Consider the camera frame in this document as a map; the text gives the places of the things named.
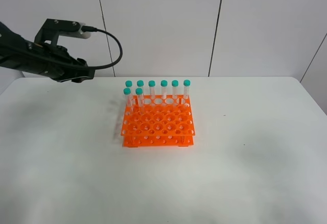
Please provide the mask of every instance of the teal cap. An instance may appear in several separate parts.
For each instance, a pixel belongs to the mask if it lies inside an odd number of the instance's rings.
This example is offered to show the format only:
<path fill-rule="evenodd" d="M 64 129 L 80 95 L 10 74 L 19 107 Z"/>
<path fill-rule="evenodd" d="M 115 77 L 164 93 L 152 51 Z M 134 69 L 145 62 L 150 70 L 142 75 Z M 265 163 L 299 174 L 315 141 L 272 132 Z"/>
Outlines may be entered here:
<path fill-rule="evenodd" d="M 126 87 L 132 87 L 133 83 L 130 80 L 128 80 L 125 82 L 125 85 Z"/>
<path fill-rule="evenodd" d="M 143 93 L 141 88 L 137 88 L 135 92 L 136 92 L 136 95 L 142 95 L 142 93 Z"/>
<path fill-rule="evenodd" d="M 143 80 L 139 80 L 136 84 L 137 84 L 138 87 L 144 86 Z"/>
<path fill-rule="evenodd" d="M 130 88 L 125 88 L 124 89 L 124 94 L 125 95 L 129 95 L 131 93 L 131 89 Z"/>
<path fill-rule="evenodd" d="M 167 85 L 168 85 L 167 80 L 162 80 L 162 81 L 161 81 L 161 86 L 166 87 Z"/>
<path fill-rule="evenodd" d="M 184 86 L 190 86 L 191 84 L 191 81 L 189 80 L 184 80 Z"/>
<path fill-rule="evenodd" d="M 178 86 L 178 80 L 173 80 L 172 81 L 172 86 L 177 87 Z"/>
<path fill-rule="evenodd" d="M 150 87 L 155 86 L 155 82 L 154 82 L 154 80 L 150 80 L 150 81 L 149 81 L 149 86 L 150 86 Z"/>

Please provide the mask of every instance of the orange test tube rack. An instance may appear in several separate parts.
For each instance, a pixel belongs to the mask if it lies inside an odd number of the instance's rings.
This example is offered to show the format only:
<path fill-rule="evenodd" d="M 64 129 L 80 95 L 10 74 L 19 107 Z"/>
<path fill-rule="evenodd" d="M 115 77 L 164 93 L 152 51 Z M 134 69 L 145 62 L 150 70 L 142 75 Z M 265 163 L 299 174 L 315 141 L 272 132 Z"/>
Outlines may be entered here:
<path fill-rule="evenodd" d="M 144 95 L 144 105 L 139 107 L 137 96 L 133 99 L 135 105 L 125 108 L 121 135 L 123 146 L 191 146 L 195 135 L 190 97 L 183 99 L 178 95 L 172 99 L 167 95 L 165 100 L 161 95 L 151 100 Z"/>

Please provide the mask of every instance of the table surface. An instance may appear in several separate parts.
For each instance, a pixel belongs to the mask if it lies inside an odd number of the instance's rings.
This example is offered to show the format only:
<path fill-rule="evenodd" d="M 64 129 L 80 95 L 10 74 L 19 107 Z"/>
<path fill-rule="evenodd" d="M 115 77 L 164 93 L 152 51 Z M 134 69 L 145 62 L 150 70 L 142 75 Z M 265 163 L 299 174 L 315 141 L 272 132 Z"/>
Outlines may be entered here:
<path fill-rule="evenodd" d="M 190 78 L 194 146 L 140 148 L 126 80 L 0 95 L 1 223 L 326 223 L 327 117 L 297 80 Z"/>

